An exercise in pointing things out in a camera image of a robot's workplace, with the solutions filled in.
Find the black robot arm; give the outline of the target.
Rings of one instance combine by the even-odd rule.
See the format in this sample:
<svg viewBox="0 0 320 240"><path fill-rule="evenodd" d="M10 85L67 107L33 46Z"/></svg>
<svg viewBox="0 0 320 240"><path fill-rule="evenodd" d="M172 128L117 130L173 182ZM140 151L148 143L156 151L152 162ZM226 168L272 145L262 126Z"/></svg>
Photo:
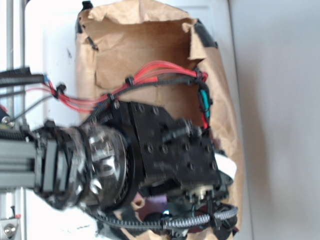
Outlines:
<svg viewBox="0 0 320 240"><path fill-rule="evenodd" d="M238 208L224 203L236 166L209 131L162 107L119 101L80 126L0 131L0 187L32 189L52 208L184 240L211 228L227 239Z"/></svg>

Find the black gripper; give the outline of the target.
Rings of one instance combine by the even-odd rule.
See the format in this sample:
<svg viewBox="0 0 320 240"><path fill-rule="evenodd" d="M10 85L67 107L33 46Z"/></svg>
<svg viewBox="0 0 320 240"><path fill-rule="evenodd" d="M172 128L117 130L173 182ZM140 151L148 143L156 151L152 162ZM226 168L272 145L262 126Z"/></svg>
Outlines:
<svg viewBox="0 0 320 240"><path fill-rule="evenodd" d="M154 230L153 234L168 240L230 240L237 232L238 208L223 199L228 198L228 187L233 183L236 163L225 152L215 152L216 170L222 185L218 188L198 186L182 197L155 196L144 199L139 218L146 221L167 220L181 223L189 219L210 216L206 223L173 229Z"/></svg>

